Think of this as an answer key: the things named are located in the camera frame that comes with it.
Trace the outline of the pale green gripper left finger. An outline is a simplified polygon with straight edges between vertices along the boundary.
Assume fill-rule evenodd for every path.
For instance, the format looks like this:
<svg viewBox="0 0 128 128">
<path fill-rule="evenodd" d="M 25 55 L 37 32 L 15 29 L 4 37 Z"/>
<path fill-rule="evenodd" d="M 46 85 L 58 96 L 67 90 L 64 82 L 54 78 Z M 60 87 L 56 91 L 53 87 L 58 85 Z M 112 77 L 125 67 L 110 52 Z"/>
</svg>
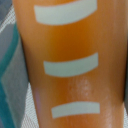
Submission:
<svg viewBox="0 0 128 128">
<path fill-rule="evenodd" d="M 28 75 L 13 7 L 0 7 L 0 128 L 30 128 Z"/>
</svg>

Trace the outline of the grey green gripper right finger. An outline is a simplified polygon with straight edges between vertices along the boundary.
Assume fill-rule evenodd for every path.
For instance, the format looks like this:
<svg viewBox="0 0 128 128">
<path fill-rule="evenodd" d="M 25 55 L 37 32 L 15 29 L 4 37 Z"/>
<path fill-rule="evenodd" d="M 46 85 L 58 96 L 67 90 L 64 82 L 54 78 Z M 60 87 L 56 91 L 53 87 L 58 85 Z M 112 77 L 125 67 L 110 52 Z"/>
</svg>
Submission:
<svg viewBox="0 0 128 128">
<path fill-rule="evenodd" d="M 125 109 L 124 109 L 124 124 L 123 128 L 128 128 L 128 102 L 124 102 Z"/>
</svg>

